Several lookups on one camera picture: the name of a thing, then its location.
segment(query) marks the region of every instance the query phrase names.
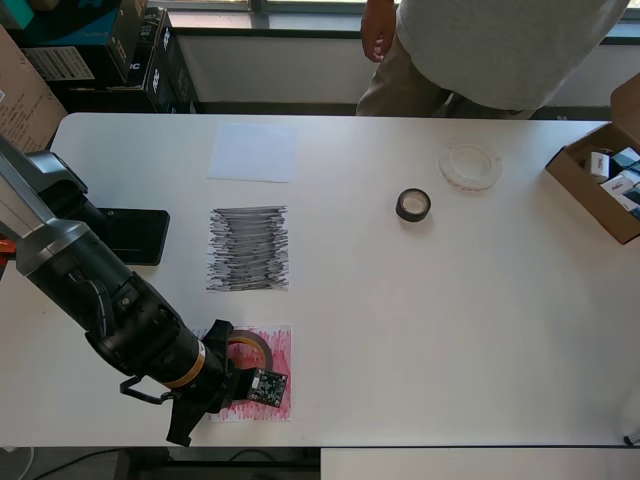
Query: white cable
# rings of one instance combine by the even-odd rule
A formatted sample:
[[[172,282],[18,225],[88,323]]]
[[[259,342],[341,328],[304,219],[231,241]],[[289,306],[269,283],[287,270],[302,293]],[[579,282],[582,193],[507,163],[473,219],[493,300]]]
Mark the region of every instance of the white cable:
[[[29,469],[31,469],[31,464],[33,463],[33,457],[35,457],[35,450],[33,449],[33,447],[29,447],[29,449],[31,449],[31,454],[29,457],[29,463],[27,463],[27,467],[24,469],[24,472],[22,472],[22,475],[20,475],[18,477],[18,480],[22,480],[24,478],[24,476],[27,474],[27,472],[29,471]]]
[[[93,287],[93,290],[96,292],[96,295],[98,296],[98,303],[100,303],[100,312],[102,313],[102,336],[106,336],[107,335],[107,312],[105,311],[104,308],[104,303],[102,302],[102,295],[100,295],[100,291],[98,290],[98,287],[96,286],[95,283],[93,283],[93,280],[87,280],[87,282],[89,282],[89,284]]]

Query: hand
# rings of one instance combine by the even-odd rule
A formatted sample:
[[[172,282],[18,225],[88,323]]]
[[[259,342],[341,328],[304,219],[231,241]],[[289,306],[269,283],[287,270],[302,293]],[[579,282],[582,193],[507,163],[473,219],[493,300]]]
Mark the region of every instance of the hand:
[[[380,63],[389,52],[396,33],[393,0],[368,0],[362,14],[362,48],[372,62]]]

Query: roll of tape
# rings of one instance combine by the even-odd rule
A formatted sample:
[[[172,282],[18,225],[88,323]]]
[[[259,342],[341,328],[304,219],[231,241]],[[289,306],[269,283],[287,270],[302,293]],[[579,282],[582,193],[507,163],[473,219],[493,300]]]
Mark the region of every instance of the roll of tape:
[[[463,171],[460,167],[470,167]],[[452,186],[468,192],[493,187],[502,175],[502,159],[479,142],[451,140],[438,154],[438,170]]]
[[[400,194],[396,203],[396,213],[407,222],[419,222],[431,210],[429,195],[418,188],[409,188]]]
[[[234,330],[229,335],[229,345],[236,343],[243,343],[256,349],[262,354],[264,363],[262,368],[265,370],[273,370],[273,354],[269,344],[257,333],[250,332],[249,330]]]

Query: white paper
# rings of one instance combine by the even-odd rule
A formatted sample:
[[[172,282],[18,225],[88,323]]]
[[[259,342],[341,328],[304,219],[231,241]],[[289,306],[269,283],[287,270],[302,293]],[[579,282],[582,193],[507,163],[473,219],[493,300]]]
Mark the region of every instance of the white paper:
[[[207,178],[290,182],[297,131],[281,125],[220,125]]]
[[[286,421],[289,420],[291,414],[291,390],[293,387],[293,372],[291,368],[291,326],[290,325],[275,325],[275,326],[261,326],[261,327],[245,327],[239,326],[234,330],[248,330],[257,335],[260,335],[262,339],[267,342],[271,349],[273,356],[272,370],[274,372],[283,373],[288,375],[288,381],[282,403],[280,408],[270,407],[268,405],[262,405],[255,402],[234,402],[233,405],[222,410],[219,414],[211,414],[210,419],[216,423],[222,422],[237,422],[237,421],[255,421],[255,420],[268,420],[268,421]],[[206,335],[209,331],[208,328],[194,329],[192,332],[200,339]],[[251,368],[257,366],[255,355],[243,355],[243,348],[239,345],[229,345],[228,353],[230,358],[234,361],[239,368]]]
[[[289,227],[287,207],[250,207],[225,210],[226,213],[214,208],[209,219],[207,291],[288,289]],[[270,221],[260,217],[266,215],[267,212],[272,212],[269,214]],[[239,230],[236,229],[237,227],[232,228],[228,223],[229,220],[225,220],[225,215],[232,217],[243,215],[244,227]],[[271,235],[262,240],[252,240],[252,237],[262,238],[263,234]]]

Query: black tape roll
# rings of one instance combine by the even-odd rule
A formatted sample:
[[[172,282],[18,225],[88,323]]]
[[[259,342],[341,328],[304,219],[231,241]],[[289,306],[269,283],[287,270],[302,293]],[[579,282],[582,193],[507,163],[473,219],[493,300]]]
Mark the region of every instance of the black tape roll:
[[[396,203],[396,213],[407,222],[423,220],[429,210],[431,210],[431,199],[418,188],[410,188],[402,192]]]

